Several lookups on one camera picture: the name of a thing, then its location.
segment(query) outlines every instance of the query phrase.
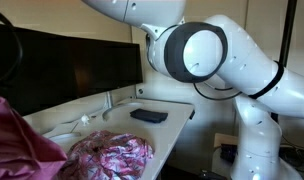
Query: white wall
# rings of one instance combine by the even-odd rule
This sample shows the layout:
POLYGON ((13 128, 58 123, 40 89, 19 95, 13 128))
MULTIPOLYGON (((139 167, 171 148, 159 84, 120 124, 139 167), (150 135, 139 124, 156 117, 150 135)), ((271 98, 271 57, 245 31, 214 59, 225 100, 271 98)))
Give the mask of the white wall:
MULTIPOLYGON (((273 60, 279 59, 287 2, 287 0, 249 1, 247 31, 273 60)), ((297 1, 287 67, 304 75, 304 0, 297 1)), ((280 117, 280 125, 288 140, 304 146, 304 120, 280 117)))
MULTIPOLYGON (((209 16, 225 14, 244 26, 246 7, 246 0, 187 0, 185 20, 204 21, 209 16)), ((145 33, 132 28, 132 37, 133 42, 141 44, 144 55, 145 33)), ((217 102, 204 99, 191 84, 180 83, 155 72, 145 56, 143 61, 144 83, 137 86, 137 90, 142 89, 143 94, 137 93, 138 97, 195 105, 194 118, 183 129, 168 164, 192 173, 210 169, 214 134, 233 134, 234 110, 231 100, 217 102)))
MULTIPOLYGON (((92 10, 81 0, 0 0, 0 12, 15 26, 55 34, 131 42, 131 28, 92 10)), ((112 92, 120 101, 135 95, 135 86, 112 92)), ((105 93, 59 105, 24 118, 40 133, 60 122, 80 118, 104 105, 105 93)))

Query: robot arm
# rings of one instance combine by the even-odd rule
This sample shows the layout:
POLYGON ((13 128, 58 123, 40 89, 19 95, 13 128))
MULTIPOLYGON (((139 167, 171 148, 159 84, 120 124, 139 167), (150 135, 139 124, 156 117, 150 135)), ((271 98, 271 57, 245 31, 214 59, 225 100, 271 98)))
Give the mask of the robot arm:
POLYGON ((184 23, 185 0, 83 0, 149 35, 148 60, 158 72, 196 83, 220 76, 267 111, 304 118, 304 77, 270 60, 234 21, 216 15, 184 23))
POLYGON ((186 83, 217 74, 244 93, 235 98, 242 122, 233 179, 300 179, 278 157, 282 131, 268 112, 304 118, 304 76, 269 59, 226 16, 185 23, 185 0, 83 1, 147 32, 147 58, 156 71, 186 83))

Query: crumpled fabric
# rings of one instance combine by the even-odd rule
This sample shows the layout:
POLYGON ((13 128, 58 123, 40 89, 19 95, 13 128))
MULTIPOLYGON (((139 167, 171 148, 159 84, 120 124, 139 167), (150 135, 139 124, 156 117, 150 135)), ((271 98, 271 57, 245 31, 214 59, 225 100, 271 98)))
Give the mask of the crumpled fabric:
POLYGON ((135 180, 143 173, 152 147, 132 134, 95 131, 74 144, 58 173, 68 180, 135 180))
POLYGON ((0 97, 0 179, 51 180, 67 159, 0 97))

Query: computer screen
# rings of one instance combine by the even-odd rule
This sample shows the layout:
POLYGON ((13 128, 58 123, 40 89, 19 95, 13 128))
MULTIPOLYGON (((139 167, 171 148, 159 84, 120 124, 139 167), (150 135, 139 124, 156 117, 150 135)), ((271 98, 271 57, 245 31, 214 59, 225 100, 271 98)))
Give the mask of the computer screen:
MULTIPOLYGON (((23 47, 19 73, 0 96, 21 115, 143 82, 138 44, 67 37, 16 28, 23 47)), ((0 25, 0 59, 15 54, 0 25)))

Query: desk surface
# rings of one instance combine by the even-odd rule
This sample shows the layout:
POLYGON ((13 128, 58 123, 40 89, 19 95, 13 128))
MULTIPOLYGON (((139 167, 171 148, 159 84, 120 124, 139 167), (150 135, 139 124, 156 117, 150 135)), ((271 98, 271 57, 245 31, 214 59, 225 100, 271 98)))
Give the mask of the desk surface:
POLYGON ((156 179, 185 123, 193 113, 194 106, 144 99, 126 99, 120 103, 129 102, 135 103, 113 109, 107 114, 107 121, 104 121, 102 118, 102 110, 91 114, 91 116, 95 115, 96 118, 91 119, 89 121, 90 124, 87 126, 83 126, 81 120, 77 120, 72 123, 61 124, 43 136, 50 138, 63 133, 80 132, 81 136, 79 137, 53 140, 67 152, 74 143, 96 130, 134 134, 146 139, 154 150, 154 157, 146 164, 141 179, 156 179), (138 108, 156 112, 167 112, 168 117, 160 124, 148 123, 130 117, 129 112, 138 108))

